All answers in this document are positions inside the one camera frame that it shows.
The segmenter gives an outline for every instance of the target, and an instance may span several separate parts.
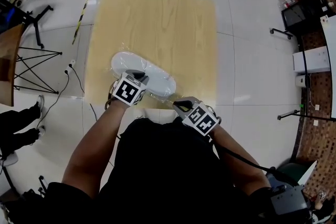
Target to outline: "white cabinet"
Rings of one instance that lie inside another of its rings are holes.
[[[330,71],[329,55],[326,46],[316,49],[306,50],[306,63],[308,73],[326,72]],[[302,52],[293,54],[294,72],[304,73],[305,63],[303,61]]]

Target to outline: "power outlet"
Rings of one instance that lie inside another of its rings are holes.
[[[71,60],[70,64],[71,64],[72,68],[75,67],[75,63],[76,63],[75,60]],[[70,75],[70,73],[72,72],[72,68],[69,67],[69,65],[68,65],[68,66],[67,66],[67,69],[64,71],[64,73],[66,74],[66,71],[67,71],[67,74]]]

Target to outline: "wooden board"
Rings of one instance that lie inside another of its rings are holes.
[[[85,99],[104,104],[114,82],[111,59],[131,51],[167,71],[176,94],[216,99],[216,20],[212,0],[100,0],[86,65]],[[145,108],[167,108],[151,97]]]
[[[16,56],[23,25],[18,25],[0,35],[0,103],[14,106],[14,74]]]

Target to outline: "person's leg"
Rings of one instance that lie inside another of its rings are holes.
[[[2,157],[6,158],[10,153],[19,148],[33,144],[39,137],[44,134],[44,126],[38,129],[30,129],[24,133],[5,134],[0,136],[0,148]]]
[[[4,122],[4,133],[16,133],[30,125],[34,120],[41,117],[42,108],[44,106],[43,95],[39,95],[36,104],[29,109],[21,111],[7,111],[0,114],[0,122]]]

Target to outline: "black device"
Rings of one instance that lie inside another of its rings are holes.
[[[316,31],[322,27],[320,23],[322,16],[331,17],[335,13],[329,7],[327,0],[299,0],[298,3],[284,9],[281,15],[286,31],[272,28],[270,33],[280,32],[290,39],[292,35],[288,32],[295,36],[302,36]]]

